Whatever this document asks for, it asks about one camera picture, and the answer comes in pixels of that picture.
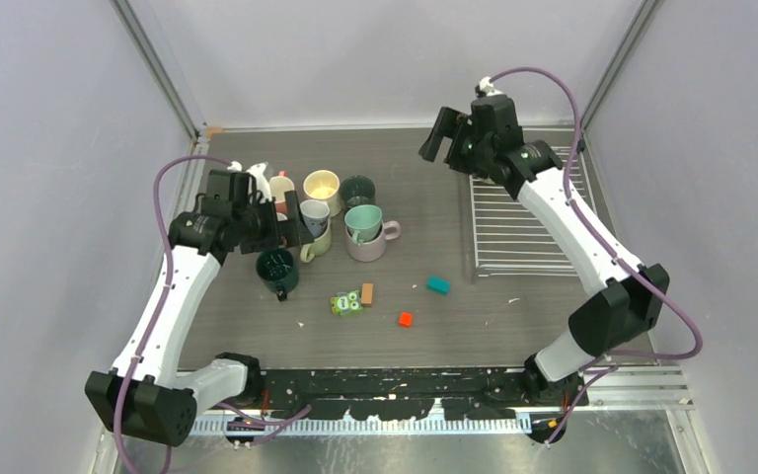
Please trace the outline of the blue grey small cup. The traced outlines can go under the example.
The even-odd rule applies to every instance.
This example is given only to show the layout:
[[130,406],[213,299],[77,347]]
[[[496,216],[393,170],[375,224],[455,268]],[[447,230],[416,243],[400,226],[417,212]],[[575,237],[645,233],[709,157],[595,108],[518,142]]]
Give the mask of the blue grey small cup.
[[299,210],[307,229],[314,238],[325,234],[329,227],[331,210],[322,200],[306,199],[300,203]]

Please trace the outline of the light green cream mug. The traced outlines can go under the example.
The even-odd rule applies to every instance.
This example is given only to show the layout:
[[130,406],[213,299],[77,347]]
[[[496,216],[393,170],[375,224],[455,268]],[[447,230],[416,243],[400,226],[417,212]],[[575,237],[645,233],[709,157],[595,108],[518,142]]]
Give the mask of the light green cream mug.
[[301,262],[310,263],[315,258],[326,254],[332,247],[332,234],[332,226],[329,226],[325,232],[312,243],[303,245],[300,251]]

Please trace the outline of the dark teal mug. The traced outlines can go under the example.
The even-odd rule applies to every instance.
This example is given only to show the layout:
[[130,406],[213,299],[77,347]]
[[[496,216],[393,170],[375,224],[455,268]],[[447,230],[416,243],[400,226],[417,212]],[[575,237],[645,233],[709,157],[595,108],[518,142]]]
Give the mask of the dark teal mug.
[[286,249],[261,252],[256,259],[255,270],[279,302],[286,301],[300,281],[298,261]]

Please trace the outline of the cream ribbed mug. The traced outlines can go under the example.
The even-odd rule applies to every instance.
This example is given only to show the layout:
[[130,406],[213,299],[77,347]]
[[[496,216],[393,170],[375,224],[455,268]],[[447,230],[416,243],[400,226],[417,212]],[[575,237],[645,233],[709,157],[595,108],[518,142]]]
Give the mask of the cream ribbed mug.
[[330,209],[330,216],[337,216],[342,211],[340,188],[339,176],[330,170],[311,172],[303,182],[305,196],[324,202]]

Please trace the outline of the pale green small mug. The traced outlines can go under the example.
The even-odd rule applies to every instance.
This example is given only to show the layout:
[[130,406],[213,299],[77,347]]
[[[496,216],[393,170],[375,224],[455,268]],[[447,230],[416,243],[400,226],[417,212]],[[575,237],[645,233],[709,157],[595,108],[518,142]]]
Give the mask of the pale green small mug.
[[380,233],[383,211],[374,204],[362,204],[351,208],[344,216],[344,224],[355,244],[370,242]]

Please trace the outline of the dark grey mug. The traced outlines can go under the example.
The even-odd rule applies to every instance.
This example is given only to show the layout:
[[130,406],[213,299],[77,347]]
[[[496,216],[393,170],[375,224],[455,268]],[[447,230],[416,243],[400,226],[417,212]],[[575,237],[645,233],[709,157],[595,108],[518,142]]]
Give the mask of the dark grey mug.
[[346,209],[374,204],[376,187],[373,181],[365,176],[350,176],[341,182],[340,196]]

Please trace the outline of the lilac pink mug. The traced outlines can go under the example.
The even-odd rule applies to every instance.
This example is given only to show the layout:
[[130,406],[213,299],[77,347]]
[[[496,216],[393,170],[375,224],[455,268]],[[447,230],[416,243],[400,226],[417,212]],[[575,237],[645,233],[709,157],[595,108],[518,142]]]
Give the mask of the lilac pink mug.
[[386,251],[387,243],[400,237],[402,226],[398,221],[387,221],[380,227],[376,237],[368,242],[355,243],[351,231],[345,229],[345,245],[348,255],[362,263],[374,262],[380,259]]

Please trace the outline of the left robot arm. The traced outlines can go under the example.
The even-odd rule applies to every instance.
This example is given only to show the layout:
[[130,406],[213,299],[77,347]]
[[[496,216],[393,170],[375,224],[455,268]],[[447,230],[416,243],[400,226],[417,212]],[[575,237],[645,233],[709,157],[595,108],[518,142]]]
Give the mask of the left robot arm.
[[108,371],[89,374],[85,393],[107,430],[179,446],[201,413],[227,400],[250,409],[264,393],[260,362],[250,355],[222,353],[204,368],[178,373],[191,323],[226,257],[312,236],[295,212],[278,218],[262,164],[210,171],[196,208],[159,228],[159,279],[129,342]]

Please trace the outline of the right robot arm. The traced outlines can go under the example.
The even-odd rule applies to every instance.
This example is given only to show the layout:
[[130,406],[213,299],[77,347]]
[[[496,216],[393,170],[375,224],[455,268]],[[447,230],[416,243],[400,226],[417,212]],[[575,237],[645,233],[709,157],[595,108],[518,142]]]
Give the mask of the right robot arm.
[[441,108],[419,156],[434,161],[443,139],[450,141],[444,161],[451,170],[502,186],[543,224],[588,296],[565,331],[525,361],[525,395],[549,405],[579,369],[656,325],[668,272],[660,264],[645,266],[586,208],[554,149],[525,139],[507,96],[478,98],[467,114]]

